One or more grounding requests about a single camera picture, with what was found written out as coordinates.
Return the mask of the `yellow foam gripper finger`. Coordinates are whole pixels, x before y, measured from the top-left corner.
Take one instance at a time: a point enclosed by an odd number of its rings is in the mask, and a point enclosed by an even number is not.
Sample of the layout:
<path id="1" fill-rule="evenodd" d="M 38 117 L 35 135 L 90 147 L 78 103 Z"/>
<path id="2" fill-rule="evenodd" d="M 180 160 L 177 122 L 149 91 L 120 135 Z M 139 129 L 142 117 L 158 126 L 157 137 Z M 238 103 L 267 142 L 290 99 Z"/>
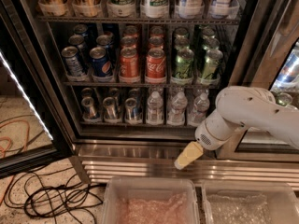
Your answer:
<path id="1" fill-rule="evenodd" d="M 203 155 L 203 148 L 195 141 L 190 142 L 178 155 L 174 162 L 177 169 L 182 170 L 191 162 L 197 160 Z"/>

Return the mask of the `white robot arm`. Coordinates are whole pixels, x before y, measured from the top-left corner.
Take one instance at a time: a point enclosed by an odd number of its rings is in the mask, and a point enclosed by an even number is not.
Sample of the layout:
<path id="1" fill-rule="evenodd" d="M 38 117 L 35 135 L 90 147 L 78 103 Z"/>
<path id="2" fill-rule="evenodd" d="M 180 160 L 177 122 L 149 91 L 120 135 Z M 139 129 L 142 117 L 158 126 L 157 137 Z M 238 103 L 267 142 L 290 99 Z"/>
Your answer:
<path id="1" fill-rule="evenodd" d="M 299 111 L 277 105 L 270 91 L 230 86 L 218 93 L 215 106 L 215 110 L 196 128 L 195 140 L 175 160 L 178 170 L 200 158 L 205 149 L 216 150 L 223 146 L 236 130 L 246 131 L 251 127 L 299 148 Z"/>

